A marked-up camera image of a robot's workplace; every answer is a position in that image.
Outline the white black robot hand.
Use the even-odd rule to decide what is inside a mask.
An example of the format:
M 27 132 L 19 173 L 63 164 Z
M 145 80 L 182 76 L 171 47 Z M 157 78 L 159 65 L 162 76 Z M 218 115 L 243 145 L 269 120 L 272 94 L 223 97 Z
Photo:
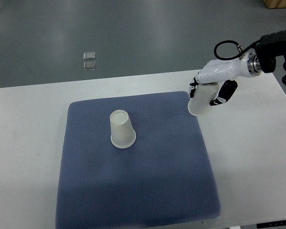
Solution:
M 189 83 L 190 98 L 194 97 L 198 84 L 224 82 L 218 96 L 210 102 L 211 106 L 221 105 L 230 100 L 236 91 L 238 84 L 234 79 L 238 76 L 256 77 L 262 72 L 257 55 L 247 52 L 242 58 L 233 60 L 209 61 Z

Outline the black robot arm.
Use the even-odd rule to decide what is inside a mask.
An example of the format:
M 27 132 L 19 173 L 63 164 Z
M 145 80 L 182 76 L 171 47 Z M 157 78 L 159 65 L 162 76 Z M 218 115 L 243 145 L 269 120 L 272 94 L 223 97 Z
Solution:
M 232 43 L 238 49 L 238 54 L 232 57 L 221 57 L 217 53 L 220 45 Z M 223 83 L 217 97 L 208 102 L 216 106 L 228 102 L 236 91 L 238 76 L 255 77 L 260 73 L 272 73 L 276 69 L 276 58 L 284 57 L 283 68 L 286 71 L 286 30 L 262 36 L 245 49 L 233 40 L 219 42 L 214 47 L 216 59 L 209 61 L 189 84 L 190 98 L 194 98 L 200 85 Z M 282 78 L 286 86 L 286 75 Z

